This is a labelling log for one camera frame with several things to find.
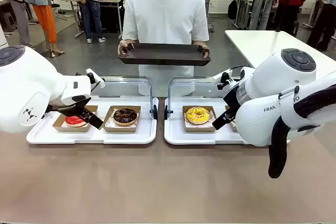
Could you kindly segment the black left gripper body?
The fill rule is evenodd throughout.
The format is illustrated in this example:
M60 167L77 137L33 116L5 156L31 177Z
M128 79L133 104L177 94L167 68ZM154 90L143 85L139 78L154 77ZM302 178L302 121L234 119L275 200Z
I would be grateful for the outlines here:
M47 106L46 112L59 112L65 116L89 116L91 112L85 108L91 97L77 95L71 98L74 102L72 105L51 105Z

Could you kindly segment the person's right hand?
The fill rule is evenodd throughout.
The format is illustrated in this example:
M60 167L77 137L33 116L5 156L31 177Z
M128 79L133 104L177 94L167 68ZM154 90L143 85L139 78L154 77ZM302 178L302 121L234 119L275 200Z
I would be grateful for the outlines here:
M125 55L128 52L128 44L134 43L133 40L121 40L118 45L118 55Z

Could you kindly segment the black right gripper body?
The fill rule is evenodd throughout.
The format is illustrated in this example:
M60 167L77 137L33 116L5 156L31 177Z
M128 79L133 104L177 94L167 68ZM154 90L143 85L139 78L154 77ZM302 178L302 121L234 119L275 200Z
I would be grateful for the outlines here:
M223 100L232 111L237 112L241 105L246 102L245 84L236 84L223 97Z

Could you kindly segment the person's left hand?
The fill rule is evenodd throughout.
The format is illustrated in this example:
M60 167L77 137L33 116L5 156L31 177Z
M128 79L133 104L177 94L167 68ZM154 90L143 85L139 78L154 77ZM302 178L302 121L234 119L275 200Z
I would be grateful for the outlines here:
M194 41L193 44L201 46L202 47L202 55L203 55L203 57L204 58L208 57L209 47L206 45L205 42L203 42L203 41Z

